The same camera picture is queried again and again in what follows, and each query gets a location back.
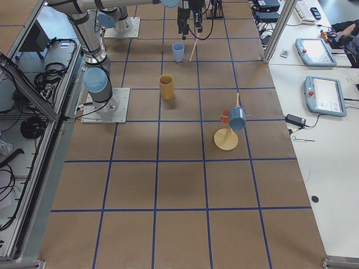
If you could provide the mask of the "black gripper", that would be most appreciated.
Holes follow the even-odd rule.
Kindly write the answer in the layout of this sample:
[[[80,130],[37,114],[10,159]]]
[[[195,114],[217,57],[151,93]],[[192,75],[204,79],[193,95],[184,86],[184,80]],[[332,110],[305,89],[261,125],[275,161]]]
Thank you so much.
[[[177,26],[178,33],[182,39],[188,35],[188,23],[190,13],[193,13],[194,27],[197,32],[202,32],[202,8],[205,6],[205,0],[180,0],[177,6]]]

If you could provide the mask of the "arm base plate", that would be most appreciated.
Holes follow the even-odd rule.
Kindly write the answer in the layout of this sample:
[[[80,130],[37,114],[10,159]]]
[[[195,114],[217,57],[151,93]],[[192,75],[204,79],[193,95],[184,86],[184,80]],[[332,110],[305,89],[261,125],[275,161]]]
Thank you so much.
[[[84,107],[85,116],[81,117],[84,124],[126,123],[128,103],[130,99],[129,87],[113,87],[112,98],[103,104],[93,103]]]
[[[106,39],[131,39],[138,38],[140,28],[139,17],[127,17],[119,20],[113,28],[107,28],[104,34]]]

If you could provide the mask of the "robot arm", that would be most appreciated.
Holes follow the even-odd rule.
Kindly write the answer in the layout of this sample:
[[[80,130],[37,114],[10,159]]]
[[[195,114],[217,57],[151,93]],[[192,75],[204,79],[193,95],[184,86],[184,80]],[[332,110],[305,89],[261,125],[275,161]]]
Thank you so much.
[[[202,8],[205,1],[48,1],[48,6],[64,13],[80,42],[84,52],[86,71],[82,81],[92,98],[94,110],[89,113],[89,121],[120,122],[116,113],[121,111],[118,91],[110,80],[111,60],[96,24],[104,28],[114,28],[130,21],[127,6],[162,4],[177,8],[177,24],[182,36],[190,30],[187,23],[192,16],[195,27],[202,28]]]
[[[112,29],[117,33],[126,33],[132,28],[132,22],[128,18],[126,7],[112,7],[99,10],[96,21],[100,26]]]

